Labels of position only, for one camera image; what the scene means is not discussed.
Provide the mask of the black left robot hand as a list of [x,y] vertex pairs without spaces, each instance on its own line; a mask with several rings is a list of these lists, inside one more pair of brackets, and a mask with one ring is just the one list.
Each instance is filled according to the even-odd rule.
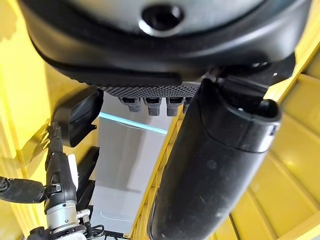
[[281,125],[264,99],[288,79],[309,0],[20,0],[38,54],[156,115],[185,117],[148,219],[152,240],[204,240],[227,218]]

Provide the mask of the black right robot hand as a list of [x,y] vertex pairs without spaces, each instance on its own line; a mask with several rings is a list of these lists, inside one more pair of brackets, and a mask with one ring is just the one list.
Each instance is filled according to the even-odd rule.
[[47,150],[44,163],[45,184],[26,178],[0,178],[0,198],[17,204],[44,203],[48,219],[65,218],[67,223],[77,218],[78,170],[76,161],[63,151],[65,133],[61,125],[52,122],[43,127],[17,152],[29,167],[34,158]]

